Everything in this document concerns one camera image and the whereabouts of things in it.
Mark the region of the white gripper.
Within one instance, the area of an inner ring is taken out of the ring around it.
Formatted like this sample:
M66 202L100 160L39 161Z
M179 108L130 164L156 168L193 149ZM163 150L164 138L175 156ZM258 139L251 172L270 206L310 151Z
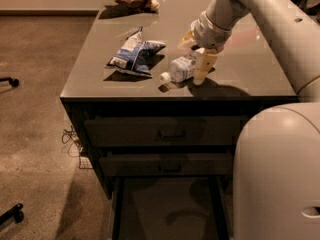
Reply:
M230 36L231 31L224 30L212 23L205 11L191 23L191 29L181 38L178 47L181 49L192 49L197 45L202 47L194 51L193 83L195 85L201 85L204 82L217 60L218 52L216 50L220 50Z

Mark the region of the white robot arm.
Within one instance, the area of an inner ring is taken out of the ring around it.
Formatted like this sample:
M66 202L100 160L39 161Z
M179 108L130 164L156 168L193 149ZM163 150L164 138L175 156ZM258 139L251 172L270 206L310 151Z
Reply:
M320 240L320 25L290 0L212 0L180 43L220 51L246 15L298 100L259 112L238 138L233 240Z

